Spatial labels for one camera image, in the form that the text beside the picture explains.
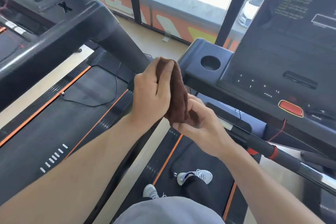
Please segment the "emergency stop button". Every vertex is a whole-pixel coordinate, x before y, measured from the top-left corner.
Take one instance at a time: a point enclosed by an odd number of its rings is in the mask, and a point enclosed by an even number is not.
[[[298,117],[303,117],[303,110],[300,106],[294,105],[286,100],[281,100],[279,102],[279,107],[290,114],[296,115]]]

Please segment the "forearm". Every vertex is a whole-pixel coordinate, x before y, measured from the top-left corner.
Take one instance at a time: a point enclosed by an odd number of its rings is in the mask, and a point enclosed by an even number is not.
[[[239,145],[221,160],[230,170],[257,223],[323,223],[293,194],[278,184]]]
[[[144,129],[123,117],[2,205],[2,223],[82,224]]]

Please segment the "brown cloth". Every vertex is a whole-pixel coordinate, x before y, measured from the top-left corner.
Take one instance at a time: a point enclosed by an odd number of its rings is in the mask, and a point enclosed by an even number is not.
[[[156,77],[158,81],[160,80],[163,69],[169,61],[171,61],[171,59],[161,57],[157,63]],[[183,84],[181,70],[176,61],[174,61],[174,68],[170,78],[170,95],[170,106],[164,116],[169,120],[169,124],[172,126],[173,123],[187,123],[193,127],[197,126],[200,120],[195,111],[191,110],[188,112],[188,92]]]

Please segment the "t-shirt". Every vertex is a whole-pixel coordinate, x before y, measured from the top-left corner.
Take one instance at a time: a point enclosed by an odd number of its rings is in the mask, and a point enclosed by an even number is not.
[[[212,209],[185,197],[161,197],[132,205],[114,224],[224,224]]]

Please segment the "sneaker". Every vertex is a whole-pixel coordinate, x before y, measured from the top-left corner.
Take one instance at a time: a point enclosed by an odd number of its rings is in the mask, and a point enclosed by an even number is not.
[[[194,172],[179,173],[177,175],[177,183],[179,185],[182,185],[185,182],[188,175],[195,175],[195,176],[201,178],[206,184],[209,184],[212,180],[212,173],[210,173],[207,170],[197,169]]]
[[[143,190],[142,197],[150,197],[151,199],[159,198],[156,188],[152,184],[148,184]]]

